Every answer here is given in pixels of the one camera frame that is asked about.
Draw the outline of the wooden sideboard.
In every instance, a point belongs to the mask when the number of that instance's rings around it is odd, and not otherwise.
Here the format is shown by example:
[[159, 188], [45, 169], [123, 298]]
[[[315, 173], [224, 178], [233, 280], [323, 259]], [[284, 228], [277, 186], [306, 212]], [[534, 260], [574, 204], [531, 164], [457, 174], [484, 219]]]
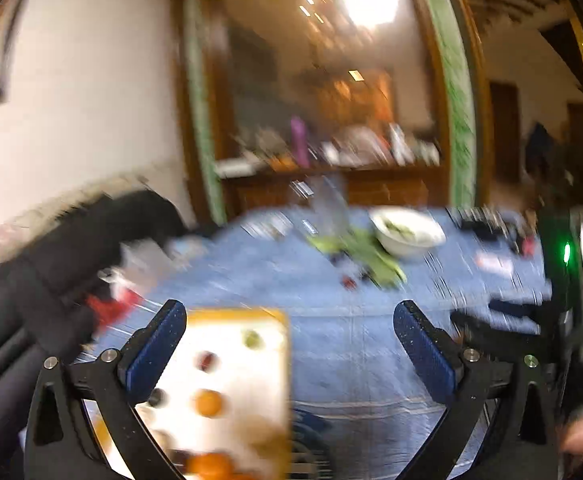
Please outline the wooden sideboard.
[[319, 166], [275, 171], [264, 168], [251, 176], [221, 181], [226, 214], [234, 219], [249, 210], [289, 205], [295, 183], [314, 193], [323, 183], [350, 206], [445, 207], [450, 204], [449, 169], [445, 165], [376, 165], [357, 168]]

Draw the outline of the white bowl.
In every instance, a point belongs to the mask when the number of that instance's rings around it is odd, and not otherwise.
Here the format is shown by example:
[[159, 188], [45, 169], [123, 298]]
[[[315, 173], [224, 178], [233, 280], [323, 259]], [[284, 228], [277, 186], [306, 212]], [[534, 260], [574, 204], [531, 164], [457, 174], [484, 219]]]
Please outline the white bowl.
[[427, 212], [405, 207], [377, 207], [369, 211], [369, 220], [379, 244], [398, 258], [424, 255], [447, 241], [442, 226]]

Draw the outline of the white paper card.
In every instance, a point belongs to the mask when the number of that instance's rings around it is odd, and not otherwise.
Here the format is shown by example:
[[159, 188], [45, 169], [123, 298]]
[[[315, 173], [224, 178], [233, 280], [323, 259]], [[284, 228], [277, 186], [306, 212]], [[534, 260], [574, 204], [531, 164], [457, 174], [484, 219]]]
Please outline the white paper card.
[[475, 262], [480, 270], [511, 278], [514, 273], [514, 263], [511, 258], [493, 254], [492, 252], [476, 252]]

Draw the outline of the green leaves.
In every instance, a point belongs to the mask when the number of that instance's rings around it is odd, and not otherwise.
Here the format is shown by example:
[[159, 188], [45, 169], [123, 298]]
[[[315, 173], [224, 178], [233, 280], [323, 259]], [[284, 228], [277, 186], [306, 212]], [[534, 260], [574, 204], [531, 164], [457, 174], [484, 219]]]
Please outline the green leaves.
[[361, 271], [363, 281], [378, 287], [395, 287], [406, 282], [400, 264], [380, 247], [371, 230], [351, 229], [339, 236], [309, 235], [305, 240], [334, 264], [343, 258], [351, 260]]

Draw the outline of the purple thermos bottle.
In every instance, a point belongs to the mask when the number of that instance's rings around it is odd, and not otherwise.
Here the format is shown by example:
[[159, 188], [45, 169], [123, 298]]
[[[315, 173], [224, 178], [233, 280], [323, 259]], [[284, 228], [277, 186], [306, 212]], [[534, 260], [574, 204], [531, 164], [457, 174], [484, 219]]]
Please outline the purple thermos bottle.
[[308, 140], [307, 125], [299, 116], [290, 118], [291, 140], [293, 141], [293, 156], [295, 156], [297, 165], [301, 168], [311, 166]]

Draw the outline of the red plastic bag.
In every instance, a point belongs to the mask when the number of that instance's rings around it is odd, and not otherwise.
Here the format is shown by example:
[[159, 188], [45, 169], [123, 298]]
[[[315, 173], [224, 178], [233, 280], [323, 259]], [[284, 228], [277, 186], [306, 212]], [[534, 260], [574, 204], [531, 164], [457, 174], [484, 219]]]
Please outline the red plastic bag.
[[98, 328], [117, 323], [142, 302], [143, 298], [128, 288], [121, 289], [117, 296], [93, 294], [86, 296], [86, 305], [94, 312]]

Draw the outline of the glass pitcher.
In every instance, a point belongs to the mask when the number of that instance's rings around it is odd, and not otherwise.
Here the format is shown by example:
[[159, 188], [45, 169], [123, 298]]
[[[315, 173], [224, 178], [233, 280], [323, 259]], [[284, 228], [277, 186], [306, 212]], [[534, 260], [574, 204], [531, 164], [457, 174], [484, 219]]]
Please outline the glass pitcher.
[[345, 234], [349, 209], [338, 174], [313, 174], [290, 182], [290, 220], [302, 235]]

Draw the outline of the blue plaid tablecloth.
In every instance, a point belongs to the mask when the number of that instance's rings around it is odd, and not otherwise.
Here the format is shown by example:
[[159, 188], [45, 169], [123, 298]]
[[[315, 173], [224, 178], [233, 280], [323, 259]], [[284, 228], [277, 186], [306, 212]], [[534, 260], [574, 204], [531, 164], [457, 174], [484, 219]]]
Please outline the blue plaid tablecloth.
[[[95, 359], [121, 347], [169, 299], [188, 309], [271, 307], [290, 319], [291, 400], [326, 419], [326, 443], [339, 479], [392, 479], [409, 463], [441, 416], [395, 336], [398, 302], [416, 302], [433, 324], [450, 327], [450, 312], [466, 309], [495, 326], [532, 332], [524, 320], [491, 313], [492, 298], [541, 302], [549, 294], [541, 257], [515, 257], [504, 243], [483, 244], [436, 209], [447, 241], [430, 254], [406, 260], [406, 282], [379, 288], [356, 278], [349, 262], [332, 263], [301, 235], [279, 240], [250, 235], [243, 221], [220, 231], [204, 254], [147, 292], [142, 304], [100, 333], [82, 351]], [[511, 278], [483, 272], [476, 252], [511, 258]]]

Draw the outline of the dark purple plum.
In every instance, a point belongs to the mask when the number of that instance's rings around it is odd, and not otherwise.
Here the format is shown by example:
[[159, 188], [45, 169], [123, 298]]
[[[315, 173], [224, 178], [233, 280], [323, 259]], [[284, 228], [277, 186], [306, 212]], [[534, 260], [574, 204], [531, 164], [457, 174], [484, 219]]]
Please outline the dark purple plum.
[[151, 408], [161, 408], [168, 400], [167, 393], [165, 390], [160, 388], [154, 388], [153, 391], [150, 393], [146, 403]]

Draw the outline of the yellow foam tray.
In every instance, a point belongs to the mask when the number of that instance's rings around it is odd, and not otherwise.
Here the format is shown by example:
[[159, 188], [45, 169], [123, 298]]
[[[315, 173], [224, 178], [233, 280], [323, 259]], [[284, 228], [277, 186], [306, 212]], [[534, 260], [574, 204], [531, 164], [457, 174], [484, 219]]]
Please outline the yellow foam tray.
[[180, 479], [283, 479], [292, 459], [290, 322], [266, 308], [198, 309], [136, 411]]

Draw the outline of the dark red plum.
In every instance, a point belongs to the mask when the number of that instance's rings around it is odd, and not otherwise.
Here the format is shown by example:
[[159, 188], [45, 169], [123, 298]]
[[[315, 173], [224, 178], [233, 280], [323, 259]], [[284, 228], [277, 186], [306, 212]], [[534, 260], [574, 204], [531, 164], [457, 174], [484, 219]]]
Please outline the dark red plum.
[[211, 373], [216, 367], [218, 356], [214, 352], [205, 351], [197, 356], [196, 367], [204, 373]]

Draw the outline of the large orange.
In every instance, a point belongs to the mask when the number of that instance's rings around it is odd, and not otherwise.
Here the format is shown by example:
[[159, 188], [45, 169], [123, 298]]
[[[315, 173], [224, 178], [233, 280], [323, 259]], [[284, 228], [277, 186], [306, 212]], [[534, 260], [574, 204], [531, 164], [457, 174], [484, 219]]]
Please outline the large orange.
[[226, 480], [234, 474], [234, 463], [231, 456], [221, 452], [193, 455], [188, 460], [188, 473], [205, 480]]

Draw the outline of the green grape fruit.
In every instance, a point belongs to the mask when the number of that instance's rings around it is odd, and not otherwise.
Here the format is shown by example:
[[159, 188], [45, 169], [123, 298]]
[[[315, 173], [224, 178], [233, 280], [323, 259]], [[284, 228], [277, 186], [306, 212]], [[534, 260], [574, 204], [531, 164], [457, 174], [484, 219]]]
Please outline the green grape fruit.
[[246, 330], [243, 342], [245, 347], [250, 350], [258, 350], [264, 345], [262, 337], [256, 330]]

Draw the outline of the black sofa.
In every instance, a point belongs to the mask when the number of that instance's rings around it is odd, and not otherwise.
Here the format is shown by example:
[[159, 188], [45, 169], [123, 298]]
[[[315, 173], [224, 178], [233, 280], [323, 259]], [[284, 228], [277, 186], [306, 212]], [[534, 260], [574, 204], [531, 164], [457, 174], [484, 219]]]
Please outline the black sofa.
[[43, 361], [71, 361], [91, 338], [96, 319], [82, 300], [98, 272], [120, 262], [122, 244], [165, 245], [185, 232], [177, 208], [153, 191], [102, 195], [0, 264], [0, 446], [25, 427]]

